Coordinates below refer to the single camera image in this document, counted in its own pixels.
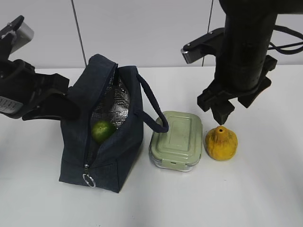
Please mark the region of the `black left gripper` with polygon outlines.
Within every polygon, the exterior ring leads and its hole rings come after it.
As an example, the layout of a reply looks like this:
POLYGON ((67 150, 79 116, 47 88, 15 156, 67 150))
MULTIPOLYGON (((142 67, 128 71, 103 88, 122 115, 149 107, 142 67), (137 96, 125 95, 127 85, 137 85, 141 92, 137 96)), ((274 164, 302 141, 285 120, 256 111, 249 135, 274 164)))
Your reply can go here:
POLYGON ((80 108, 67 93, 69 79, 40 74, 23 60, 0 61, 0 113, 13 119, 77 120, 80 108), (47 104, 40 105, 47 99, 47 104))

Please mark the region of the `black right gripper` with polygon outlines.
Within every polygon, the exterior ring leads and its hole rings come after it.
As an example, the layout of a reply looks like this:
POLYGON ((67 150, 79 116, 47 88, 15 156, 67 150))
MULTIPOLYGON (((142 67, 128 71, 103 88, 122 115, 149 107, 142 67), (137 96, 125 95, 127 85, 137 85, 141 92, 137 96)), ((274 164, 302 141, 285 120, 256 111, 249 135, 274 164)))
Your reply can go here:
POLYGON ((274 70, 277 59, 267 55, 258 79, 257 84, 250 89, 237 89, 223 84, 218 80, 213 80, 211 84, 203 90, 197 97, 197 104, 203 111, 208 111, 212 107, 212 114, 219 125, 225 124, 228 116, 234 111, 234 105, 229 101, 237 98, 244 107, 249 108, 258 95, 271 86, 271 80, 267 73, 274 70))

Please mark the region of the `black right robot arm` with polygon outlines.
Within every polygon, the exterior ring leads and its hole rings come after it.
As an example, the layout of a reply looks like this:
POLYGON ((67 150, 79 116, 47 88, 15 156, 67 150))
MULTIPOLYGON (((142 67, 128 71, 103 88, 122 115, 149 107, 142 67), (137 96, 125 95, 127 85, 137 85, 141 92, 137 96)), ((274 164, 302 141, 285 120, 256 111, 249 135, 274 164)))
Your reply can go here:
POLYGON ((212 83, 197 98, 203 111, 211 110, 214 119, 223 125, 235 107, 230 100, 248 108, 256 97, 271 85, 266 74, 276 66, 276 59, 267 55, 279 14, 302 14, 301 0, 222 0, 226 14, 223 41, 216 53, 212 83))

